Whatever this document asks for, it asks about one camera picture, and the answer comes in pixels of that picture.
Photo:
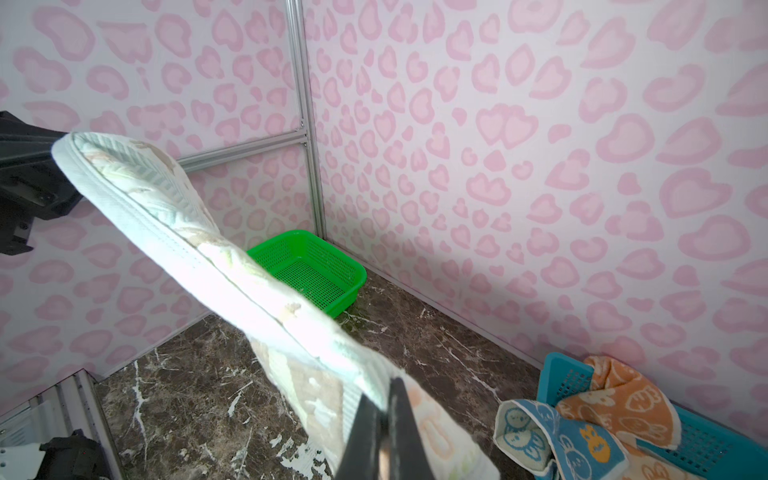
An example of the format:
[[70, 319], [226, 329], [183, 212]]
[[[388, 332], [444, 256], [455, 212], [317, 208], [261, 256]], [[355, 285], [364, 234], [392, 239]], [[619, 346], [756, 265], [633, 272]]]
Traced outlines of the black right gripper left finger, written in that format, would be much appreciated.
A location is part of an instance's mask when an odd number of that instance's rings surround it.
[[385, 439], [387, 416], [365, 394], [358, 403], [336, 480], [387, 479]]

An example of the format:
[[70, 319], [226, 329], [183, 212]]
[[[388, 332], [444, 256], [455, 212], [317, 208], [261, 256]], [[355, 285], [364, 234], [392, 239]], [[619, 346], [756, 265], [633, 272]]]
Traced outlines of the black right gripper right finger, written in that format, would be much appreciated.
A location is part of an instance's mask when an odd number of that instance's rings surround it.
[[390, 382], [387, 421], [389, 478], [434, 480], [402, 378]]

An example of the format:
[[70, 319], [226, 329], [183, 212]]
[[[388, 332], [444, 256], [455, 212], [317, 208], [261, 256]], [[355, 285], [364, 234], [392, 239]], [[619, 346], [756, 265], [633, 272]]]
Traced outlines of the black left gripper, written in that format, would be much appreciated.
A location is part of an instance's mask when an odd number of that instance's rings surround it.
[[66, 216], [82, 199], [52, 157], [53, 144], [64, 136], [1, 113], [2, 254], [32, 251], [33, 222]]

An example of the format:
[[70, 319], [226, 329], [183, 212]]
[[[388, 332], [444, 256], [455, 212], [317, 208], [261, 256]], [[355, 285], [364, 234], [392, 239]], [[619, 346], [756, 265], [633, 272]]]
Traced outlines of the pastel striped animal towel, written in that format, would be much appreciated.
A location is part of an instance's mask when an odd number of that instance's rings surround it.
[[351, 443], [359, 401], [386, 409], [390, 383], [399, 379], [431, 476], [499, 477], [470, 434], [412, 377], [226, 239], [174, 158], [149, 143], [93, 132], [65, 135], [51, 154], [72, 185], [137, 248], [246, 335], [332, 470]]

